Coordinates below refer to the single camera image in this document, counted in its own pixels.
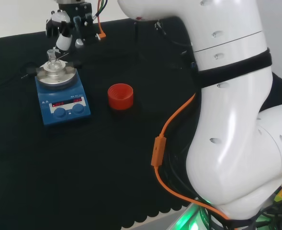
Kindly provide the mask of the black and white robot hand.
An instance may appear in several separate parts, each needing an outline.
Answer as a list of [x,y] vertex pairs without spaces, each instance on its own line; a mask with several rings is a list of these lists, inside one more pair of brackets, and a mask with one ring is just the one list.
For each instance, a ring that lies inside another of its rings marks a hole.
[[46,21],[46,37],[57,37],[56,46],[53,49],[58,53],[65,53],[69,50],[73,38],[70,17],[61,10],[52,11],[51,14],[51,18]]

